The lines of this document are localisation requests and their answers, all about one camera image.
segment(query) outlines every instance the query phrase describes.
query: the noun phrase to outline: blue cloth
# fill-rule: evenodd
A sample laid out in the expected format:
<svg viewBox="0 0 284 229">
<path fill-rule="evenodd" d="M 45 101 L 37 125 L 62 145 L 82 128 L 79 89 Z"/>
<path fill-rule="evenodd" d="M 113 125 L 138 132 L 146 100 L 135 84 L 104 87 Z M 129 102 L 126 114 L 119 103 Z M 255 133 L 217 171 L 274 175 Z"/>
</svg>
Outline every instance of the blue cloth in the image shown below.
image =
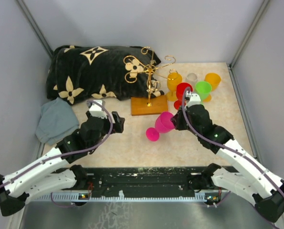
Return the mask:
<svg viewBox="0 0 284 229">
<path fill-rule="evenodd" d="M 79 122 L 71 106 L 57 98 L 41 107 L 41 119 L 36 135 L 40 142 L 51 146 L 78 128 Z"/>
</svg>

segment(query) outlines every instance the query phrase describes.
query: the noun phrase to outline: table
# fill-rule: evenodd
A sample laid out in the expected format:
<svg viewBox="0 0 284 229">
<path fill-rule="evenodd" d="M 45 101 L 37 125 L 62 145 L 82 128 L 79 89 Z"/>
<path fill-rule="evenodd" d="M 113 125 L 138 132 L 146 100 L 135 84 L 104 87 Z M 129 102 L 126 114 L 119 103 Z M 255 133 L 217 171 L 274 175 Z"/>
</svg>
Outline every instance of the table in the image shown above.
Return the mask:
<svg viewBox="0 0 284 229">
<path fill-rule="evenodd" d="M 171 68 L 176 69 L 183 78 L 188 73 L 195 73 L 199 81 L 204 80 L 205 75 L 211 72 L 221 76 L 220 85 L 211 93 L 212 100 L 204 103 L 204 106 L 213 123 L 226 128 L 252 154 L 227 64 L 176 63 L 158 70 L 158 73 L 168 76 Z M 155 78 L 161 82 L 161 89 L 167 93 L 167 80 L 158 76 Z M 105 102 L 108 111 L 117 111 L 126 119 L 124 132 L 111 135 L 92 155 L 77 160 L 75 164 L 84 167 L 186 167 L 207 166 L 210 163 L 229 165 L 227 161 L 205 149 L 189 131 L 174 130 L 162 134 L 158 141 L 150 142 L 145 131 L 154 127 L 158 115 L 131 116 L 130 100 L 106 98 Z M 177 111 L 173 102 L 168 105 L 169 111 L 175 114 Z M 87 120 L 86 103 L 74 105 L 73 110 L 80 124 Z M 43 153 L 47 153 L 52 147 L 46 145 Z"/>
</svg>

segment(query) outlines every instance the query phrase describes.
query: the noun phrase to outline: gray floor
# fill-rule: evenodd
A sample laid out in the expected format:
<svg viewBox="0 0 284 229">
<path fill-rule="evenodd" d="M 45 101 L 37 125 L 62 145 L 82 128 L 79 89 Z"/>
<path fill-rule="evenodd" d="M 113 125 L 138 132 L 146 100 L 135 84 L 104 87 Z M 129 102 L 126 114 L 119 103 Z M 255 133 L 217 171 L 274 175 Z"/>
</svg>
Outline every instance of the gray floor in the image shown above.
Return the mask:
<svg viewBox="0 0 284 229">
<path fill-rule="evenodd" d="M 218 208 L 199 203 L 88 203 L 59 208 L 33 202 L 20 229 L 270 229 L 254 209 L 231 194 Z"/>
</svg>

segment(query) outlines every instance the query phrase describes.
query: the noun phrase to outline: floral pillow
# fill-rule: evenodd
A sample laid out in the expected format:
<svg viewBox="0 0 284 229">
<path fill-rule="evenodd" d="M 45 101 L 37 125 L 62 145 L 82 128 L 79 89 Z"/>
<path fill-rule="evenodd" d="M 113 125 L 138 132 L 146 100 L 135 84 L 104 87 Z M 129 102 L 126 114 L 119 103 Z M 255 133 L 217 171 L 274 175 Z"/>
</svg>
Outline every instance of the floral pillow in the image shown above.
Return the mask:
<svg viewBox="0 0 284 229">
<path fill-rule="evenodd" d="M 148 97 L 147 77 L 143 66 L 135 59 L 125 64 L 124 58 L 135 56 L 142 64 L 149 64 L 152 51 L 141 53 L 142 47 L 124 46 L 61 46 L 54 51 L 53 60 L 46 81 L 48 99 L 60 97 L 70 105 L 84 101 L 90 97 L 101 99 L 115 97 L 119 100 L 131 97 Z M 154 63 L 161 60 L 154 53 Z M 127 79 L 137 80 L 128 83 Z M 155 91 L 152 97 L 163 95 L 163 91 Z"/>
</svg>

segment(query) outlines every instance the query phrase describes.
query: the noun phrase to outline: gold metal stand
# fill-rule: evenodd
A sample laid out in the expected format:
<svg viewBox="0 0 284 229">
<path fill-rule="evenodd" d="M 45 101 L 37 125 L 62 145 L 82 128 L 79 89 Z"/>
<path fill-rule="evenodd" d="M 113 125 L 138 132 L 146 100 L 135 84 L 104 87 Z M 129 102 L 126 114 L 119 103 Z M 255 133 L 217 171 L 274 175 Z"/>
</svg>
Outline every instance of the gold metal stand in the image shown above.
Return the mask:
<svg viewBox="0 0 284 229">
<path fill-rule="evenodd" d="M 156 67 L 154 65 L 155 61 L 153 59 L 154 51 L 151 47 L 142 48 L 141 53 L 146 55 L 148 54 L 149 50 L 152 51 L 152 55 L 151 55 L 151 61 L 147 65 L 144 65 L 138 58 L 132 55 L 126 56 L 123 60 L 124 64 L 128 64 L 128 65 L 133 64 L 133 60 L 136 60 L 138 61 L 139 65 L 143 67 L 142 71 L 128 72 L 125 75 L 125 80 L 127 83 L 135 83 L 137 81 L 137 75 L 140 73 L 148 74 L 148 79 L 147 79 L 148 100 L 146 98 L 131 98 L 131 114 L 132 115 L 154 115 L 154 114 L 160 114 L 164 111 L 168 111 L 168 103 L 167 103 L 167 98 L 165 95 L 161 95 L 157 98 L 150 99 L 151 94 L 161 88 L 161 83 L 159 81 L 151 82 L 151 78 L 154 74 L 156 74 L 157 76 L 171 80 L 165 76 L 158 74 L 156 71 L 157 69 L 164 68 L 164 67 L 174 64 L 176 62 L 176 58 L 171 55 L 165 56 L 165 60 L 172 61 L 172 63 L 165 64 L 161 67 Z"/>
</svg>

